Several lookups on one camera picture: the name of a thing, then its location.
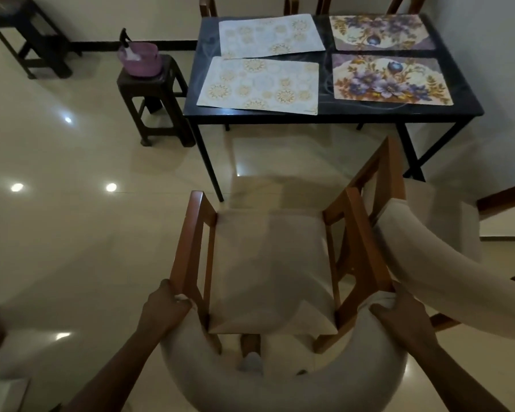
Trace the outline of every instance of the plastic container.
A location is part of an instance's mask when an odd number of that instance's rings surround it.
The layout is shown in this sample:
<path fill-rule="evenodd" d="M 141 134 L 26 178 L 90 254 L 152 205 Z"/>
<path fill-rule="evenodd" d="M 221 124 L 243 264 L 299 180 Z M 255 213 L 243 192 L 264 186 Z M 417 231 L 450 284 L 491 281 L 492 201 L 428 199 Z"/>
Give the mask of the plastic container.
<path fill-rule="evenodd" d="M 127 54 L 127 49 L 131 49 L 135 55 Z M 130 60 L 128 59 L 129 56 L 131 58 L 137 57 L 137 60 Z M 139 78 L 157 76 L 163 68 L 162 58 L 158 53 L 157 45 L 146 41 L 131 41 L 126 34 L 126 29 L 122 29 L 120 33 L 118 58 L 126 72 L 131 76 Z"/>

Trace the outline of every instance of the baseboard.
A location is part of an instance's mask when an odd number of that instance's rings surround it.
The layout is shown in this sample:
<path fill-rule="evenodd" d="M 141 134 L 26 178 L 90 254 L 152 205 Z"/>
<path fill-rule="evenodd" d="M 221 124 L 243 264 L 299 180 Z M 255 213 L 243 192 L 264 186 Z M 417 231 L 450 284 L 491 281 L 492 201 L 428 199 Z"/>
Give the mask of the baseboard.
<path fill-rule="evenodd" d="M 196 50 L 197 41 L 148 41 L 159 50 Z M 82 52 L 116 52 L 119 41 L 73 41 L 71 50 Z"/>
<path fill-rule="evenodd" d="M 481 241 L 515 241 L 515 235 L 482 235 Z"/>

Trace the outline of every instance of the stool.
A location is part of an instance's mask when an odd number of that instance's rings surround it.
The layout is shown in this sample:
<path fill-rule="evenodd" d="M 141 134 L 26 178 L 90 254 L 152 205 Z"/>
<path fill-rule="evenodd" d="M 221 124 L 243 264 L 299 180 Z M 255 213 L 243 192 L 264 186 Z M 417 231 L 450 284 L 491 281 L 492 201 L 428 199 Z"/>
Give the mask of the stool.
<path fill-rule="evenodd" d="M 162 73 L 153 78 L 136 78 L 128 74 L 123 68 L 116 80 L 118 89 L 126 107 L 136 123 L 141 136 L 141 145 L 151 146 L 149 136 L 177 136 L 185 147 L 194 146 L 193 132 L 183 116 L 183 112 L 177 103 L 176 97 L 187 96 L 187 83 L 181 75 L 181 71 L 170 55 L 160 55 L 163 61 Z M 177 79 L 181 92 L 173 91 L 173 82 Z M 133 105 L 135 96 L 144 97 L 139 110 Z M 141 120 L 145 107 L 152 114 L 162 108 L 170 116 L 173 127 L 147 127 Z"/>
<path fill-rule="evenodd" d="M 40 34 L 31 22 L 36 15 L 40 15 L 56 34 Z M 71 69 L 63 61 L 63 58 L 71 50 L 71 42 L 33 0 L 0 0 L 0 28 L 3 27 L 15 27 L 25 38 L 23 47 L 16 52 L 0 32 L 0 40 L 27 72 L 29 79 L 36 79 L 29 68 L 51 68 L 60 78 L 68 78 L 72 75 Z M 25 59 L 31 49 L 40 58 Z M 80 51 L 76 53 L 78 56 L 82 56 Z"/>

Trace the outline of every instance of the purple bowl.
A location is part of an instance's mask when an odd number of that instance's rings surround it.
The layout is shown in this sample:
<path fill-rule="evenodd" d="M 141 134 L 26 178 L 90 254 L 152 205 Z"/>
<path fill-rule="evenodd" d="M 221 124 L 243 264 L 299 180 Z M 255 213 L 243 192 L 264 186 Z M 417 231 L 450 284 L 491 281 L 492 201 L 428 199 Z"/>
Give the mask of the purple bowl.
<path fill-rule="evenodd" d="M 131 76 L 151 78 L 162 71 L 162 58 L 158 54 L 157 45 L 145 41 L 131 41 L 130 48 L 141 56 L 141 60 L 127 60 L 124 47 L 118 50 L 118 58 Z"/>

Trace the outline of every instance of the table top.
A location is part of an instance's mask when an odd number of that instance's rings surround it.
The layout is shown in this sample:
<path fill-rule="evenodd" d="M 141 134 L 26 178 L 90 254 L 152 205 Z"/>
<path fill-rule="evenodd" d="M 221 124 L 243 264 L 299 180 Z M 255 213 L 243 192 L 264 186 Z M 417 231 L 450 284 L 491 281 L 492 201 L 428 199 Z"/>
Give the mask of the table top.
<path fill-rule="evenodd" d="M 247 20 L 255 17 L 206 17 L 202 19 L 193 70 L 183 113 L 197 124 L 301 124 L 301 123 L 397 123 L 397 122 L 456 122 L 484 114 L 456 62 L 444 45 L 439 33 L 426 15 L 420 17 L 435 44 L 434 50 L 336 50 L 329 16 L 314 16 L 325 51 L 268 56 L 265 59 L 316 62 L 320 65 L 318 82 L 318 115 L 291 114 L 277 111 L 234 110 L 198 106 L 197 101 L 204 79 L 214 56 L 221 56 L 219 22 Z M 332 54 L 361 54 L 402 56 L 406 58 L 435 58 L 440 65 L 450 91 L 453 105 L 400 104 L 352 101 L 334 98 Z"/>

